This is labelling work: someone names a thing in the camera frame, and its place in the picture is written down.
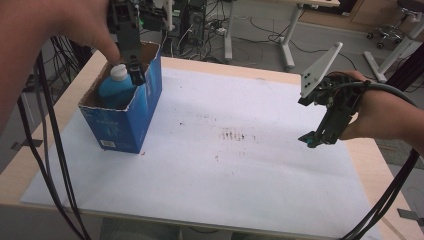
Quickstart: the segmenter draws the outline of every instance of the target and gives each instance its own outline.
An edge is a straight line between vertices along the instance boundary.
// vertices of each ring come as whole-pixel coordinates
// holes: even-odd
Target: office chair
[[[392,40],[395,44],[402,42],[405,38],[405,33],[400,30],[400,26],[408,19],[412,17],[412,22],[419,22],[421,16],[424,12],[424,2],[419,0],[398,0],[397,1],[398,9],[403,13],[403,16],[395,25],[384,25],[376,27],[371,32],[367,34],[368,39],[374,37],[374,33],[380,35],[380,39],[377,43],[377,48],[382,49],[384,47],[383,41],[385,39]]]

